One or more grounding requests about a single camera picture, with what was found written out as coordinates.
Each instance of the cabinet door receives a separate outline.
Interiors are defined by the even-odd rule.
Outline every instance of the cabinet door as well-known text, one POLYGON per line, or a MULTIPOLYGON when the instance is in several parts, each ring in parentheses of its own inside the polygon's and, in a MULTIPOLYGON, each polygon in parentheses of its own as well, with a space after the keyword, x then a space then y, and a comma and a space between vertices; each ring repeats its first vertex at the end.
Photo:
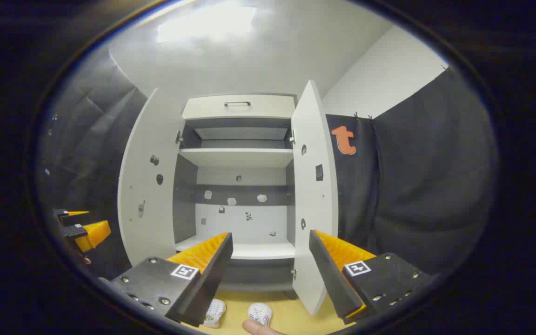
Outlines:
POLYGON ((166 258, 175 254, 173 181, 179 153, 177 132, 183 132, 184 125, 179 111, 168 110, 162 91, 155 89, 127 141, 119 173, 117 211, 121 238, 132 265, 149 256, 166 258))
POLYGON ((291 118, 295 141, 295 265, 293 288, 311 315, 326 294, 309 250, 309 232, 317 229, 337 236, 338 187, 332 142, 315 83, 310 80, 291 118))

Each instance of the ceiling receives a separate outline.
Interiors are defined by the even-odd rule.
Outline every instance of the ceiling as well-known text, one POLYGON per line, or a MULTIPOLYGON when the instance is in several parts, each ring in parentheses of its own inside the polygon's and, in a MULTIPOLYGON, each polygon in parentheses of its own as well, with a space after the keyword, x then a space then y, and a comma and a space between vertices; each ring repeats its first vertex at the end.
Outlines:
POLYGON ((167 107, 181 112, 189 97, 200 95, 300 97, 309 79, 323 96, 392 27, 344 0, 240 0, 230 3, 256 8, 249 32, 179 39, 176 31, 158 42, 159 25, 218 3, 224 1, 186 1, 126 28, 108 42, 111 55, 144 94, 159 87, 167 107))

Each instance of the cabinet shelf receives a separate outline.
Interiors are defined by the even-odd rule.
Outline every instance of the cabinet shelf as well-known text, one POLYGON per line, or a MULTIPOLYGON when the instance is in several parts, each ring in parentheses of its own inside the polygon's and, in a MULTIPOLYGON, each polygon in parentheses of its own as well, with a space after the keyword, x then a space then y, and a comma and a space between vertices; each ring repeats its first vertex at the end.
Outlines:
MULTIPOLYGON (((191 248, 202 243, 206 238, 196 236, 185 239, 175 244, 177 251, 191 248)), ((233 243, 232 259, 286 259, 295 257, 295 247, 290 242, 279 243, 233 243)))
POLYGON ((179 154, 198 167, 285 168, 293 159, 292 149, 202 148, 181 149, 179 154))

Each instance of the yellow floor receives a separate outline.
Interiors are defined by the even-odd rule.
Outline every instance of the yellow floor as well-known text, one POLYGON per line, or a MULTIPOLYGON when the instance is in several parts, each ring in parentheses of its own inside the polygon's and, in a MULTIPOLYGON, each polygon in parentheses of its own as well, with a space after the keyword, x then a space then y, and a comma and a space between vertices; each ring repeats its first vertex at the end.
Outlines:
POLYGON ((321 309, 314 316, 309 315, 299 299, 291 300, 284 293, 217 291, 214 298, 224 301, 227 307, 227 311, 221 318, 221 327, 208 328, 200 325, 198 328, 192 328, 210 335, 248 335, 241 328, 241 324, 247 318, 247 309, 255 302, 270 306, 274 312, 270 328, 288 335, 329 334, 355 324, 345 326, 336 316, 334 305, 328 294, 324 298, 321 309))

